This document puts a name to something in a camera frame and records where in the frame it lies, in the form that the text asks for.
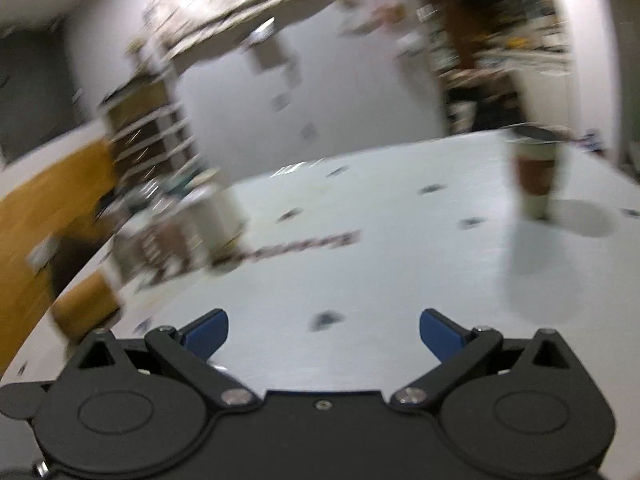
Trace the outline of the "paper cup with brown sleeve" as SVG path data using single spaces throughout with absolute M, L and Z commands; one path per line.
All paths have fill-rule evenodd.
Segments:
M 556 187 L 564 138 L 533 124 L 513 125 L 504 136 L 520 213 L 528 220 L 544 220 Z

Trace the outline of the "wooden cylinder cup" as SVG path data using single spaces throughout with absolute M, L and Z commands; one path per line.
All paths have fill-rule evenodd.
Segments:
M 112 283 L 96 271 L 59 296 L 52 304 L 51 316 L 65 338 L 78 344 L 119 310 L 120 300 Z

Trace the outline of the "white ceramic cup upside down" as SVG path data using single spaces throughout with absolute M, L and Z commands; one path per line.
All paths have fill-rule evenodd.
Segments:
M 215 183 L 201 185 L 184 202 L 213 261 L 230 258 L 239 250 L 247 220 L 231 188 Z

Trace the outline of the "white drawer unit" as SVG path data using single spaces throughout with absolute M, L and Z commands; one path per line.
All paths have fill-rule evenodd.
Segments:
M 162 75 L 138 75 L 100 104 L 118 183 L 134 188 L 190 174 L 201 156 L 189 119 Z

